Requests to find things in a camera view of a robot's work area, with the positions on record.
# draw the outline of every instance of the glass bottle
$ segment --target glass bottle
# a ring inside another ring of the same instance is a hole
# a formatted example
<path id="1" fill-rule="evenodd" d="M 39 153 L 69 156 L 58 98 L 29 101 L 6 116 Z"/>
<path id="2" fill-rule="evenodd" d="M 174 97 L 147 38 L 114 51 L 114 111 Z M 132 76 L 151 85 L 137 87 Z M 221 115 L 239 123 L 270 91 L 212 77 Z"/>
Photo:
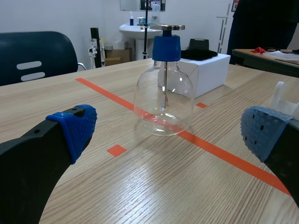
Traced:
<path id="1" fill-rule="evenodd" d="M 163 35 L 154 39 L 154 66 L 138 80 L 134 112 L 140 118 L 138 124 L 150 134 L 175 135 L 189 126 L 194 107 L 192 83 L 178 67 L 180 39 L 171 35 L 171 30 L 185 27 L 151 25 L 151 28 L 162 29 Z"/>

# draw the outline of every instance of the blue bottle cap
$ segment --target blue bottle cap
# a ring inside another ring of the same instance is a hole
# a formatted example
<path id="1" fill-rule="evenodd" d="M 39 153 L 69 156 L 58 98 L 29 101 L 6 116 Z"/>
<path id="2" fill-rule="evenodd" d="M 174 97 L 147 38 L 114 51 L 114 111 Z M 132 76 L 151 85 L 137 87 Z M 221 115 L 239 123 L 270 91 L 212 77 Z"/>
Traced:
<path id="1" fill-rule="evenodd" d="M 163 30 L 163 35 L 155 36 L 153 60 L 160 62 L 176 62 L 181 59 L 181 41 L 171 30 Z"/>

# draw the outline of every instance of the clear glass jar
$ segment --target clear glass jar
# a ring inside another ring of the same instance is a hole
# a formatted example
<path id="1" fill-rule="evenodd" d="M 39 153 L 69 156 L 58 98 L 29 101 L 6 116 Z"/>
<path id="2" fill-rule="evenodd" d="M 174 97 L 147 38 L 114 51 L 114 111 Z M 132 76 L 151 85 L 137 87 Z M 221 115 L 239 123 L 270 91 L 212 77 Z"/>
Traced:
<path id="1" fill-rule="evenodd" d="M 166 80 L 164 67 L 167 67 Z M 177 62 L 155 61 L 154 66 L 140 76 L 134 112 L 140 118 L 138 124 L 150 134 L 175 135 L 184 131 L 192 121 L 193 107 L 192 83 L 180 71 Z"/>

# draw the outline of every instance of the person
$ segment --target person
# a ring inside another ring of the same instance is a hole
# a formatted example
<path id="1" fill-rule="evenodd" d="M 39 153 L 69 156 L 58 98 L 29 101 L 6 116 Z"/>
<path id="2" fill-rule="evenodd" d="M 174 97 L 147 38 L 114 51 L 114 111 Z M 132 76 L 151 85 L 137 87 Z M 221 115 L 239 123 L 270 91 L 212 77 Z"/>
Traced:
<path id="1" fill-rule="evenodd" d="M 299 0 L 240 0 L 232 28 L 228 51 L 230 64 L 242 64 L 233 49 L 287 49 L 299 23 Z"/>

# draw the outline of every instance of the blue rubber pad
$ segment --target blue rubber pad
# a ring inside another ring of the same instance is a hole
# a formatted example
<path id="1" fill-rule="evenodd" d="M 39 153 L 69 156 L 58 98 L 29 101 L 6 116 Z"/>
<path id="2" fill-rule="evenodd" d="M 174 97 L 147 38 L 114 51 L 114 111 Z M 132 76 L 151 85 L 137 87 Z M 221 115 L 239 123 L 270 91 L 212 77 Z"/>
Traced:
<path id="1" fill-rule="evenodd" d="M 261 106 L 247 108 L 241 117 L 241 133 L 245 145 L 264 162 L 291 119 L 293 118 L 273 109 Z"/>
<path id="2" fill-rule="evenodd" d="M 78 105 L 75 107 L 85 108 L 82 117 L 65 112 L 57 112 L 46 117 L 46 119 L 56 121 L 61 125 L 71 154 L 72 164 L 80 157 L 87 140 L 93 135 L 97 120 L 96 110 L 92 106 Z"/>

